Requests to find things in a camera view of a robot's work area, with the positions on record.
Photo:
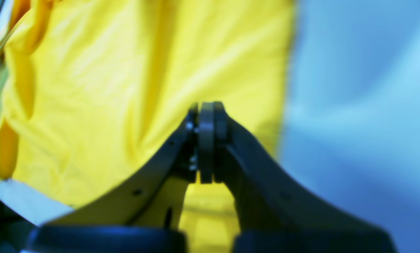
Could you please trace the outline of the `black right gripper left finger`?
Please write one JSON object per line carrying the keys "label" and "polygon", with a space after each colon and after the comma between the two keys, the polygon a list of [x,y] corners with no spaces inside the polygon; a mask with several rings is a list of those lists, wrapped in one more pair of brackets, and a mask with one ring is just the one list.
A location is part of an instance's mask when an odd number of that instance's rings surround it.
{"label": "black right gripper left finger", "polygon": [[213,103],[194,104],[155,155],[90,204],[34,229],[27,253],[187,253],[178,230],[189,184],[212,182]]}

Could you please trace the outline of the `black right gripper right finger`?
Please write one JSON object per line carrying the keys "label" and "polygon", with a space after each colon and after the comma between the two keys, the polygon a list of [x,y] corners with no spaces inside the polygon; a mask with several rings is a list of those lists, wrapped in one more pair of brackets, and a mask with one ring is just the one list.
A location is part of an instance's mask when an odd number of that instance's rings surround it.
{"label": "black right gripper right finger", "polygon": [[214,104],[215,167],[234,197],[240,234],[234,253],[395,253],[384,230],[301,186],[257,139]]}

